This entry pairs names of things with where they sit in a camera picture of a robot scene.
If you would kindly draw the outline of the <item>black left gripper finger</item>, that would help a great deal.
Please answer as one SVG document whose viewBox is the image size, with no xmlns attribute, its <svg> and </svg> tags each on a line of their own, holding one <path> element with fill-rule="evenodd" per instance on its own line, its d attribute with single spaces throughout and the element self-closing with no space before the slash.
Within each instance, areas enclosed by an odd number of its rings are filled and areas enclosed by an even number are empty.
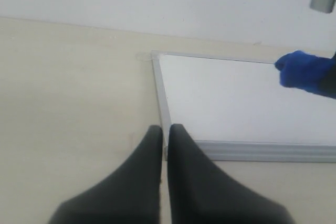
<svg viewBox="0 0 336 224">
<path fill-rule="evenodd" d="M 319 88 L 326 97 L 335 97 L 335 54 L 331 58 L 332 67 L 319 83 Z"/>
</svg>

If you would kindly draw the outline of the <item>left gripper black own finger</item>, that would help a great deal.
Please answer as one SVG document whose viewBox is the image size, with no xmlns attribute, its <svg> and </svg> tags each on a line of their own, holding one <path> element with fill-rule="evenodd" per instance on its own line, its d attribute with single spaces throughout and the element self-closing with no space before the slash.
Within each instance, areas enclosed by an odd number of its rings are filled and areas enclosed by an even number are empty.
<svg viewBox="0 0 336 224">
<path fill-rule="evenodd" d="M 160 223 L 163 133 L 151 125 L 107 178 L 63 202 L 49 223 Z"/>
<path fill-rule="evenodd" d="M 170 127 L 167 179 L 172 223 L 294 223 L 284 206 L 217 167 L 181 124 Z"/>
</svg>

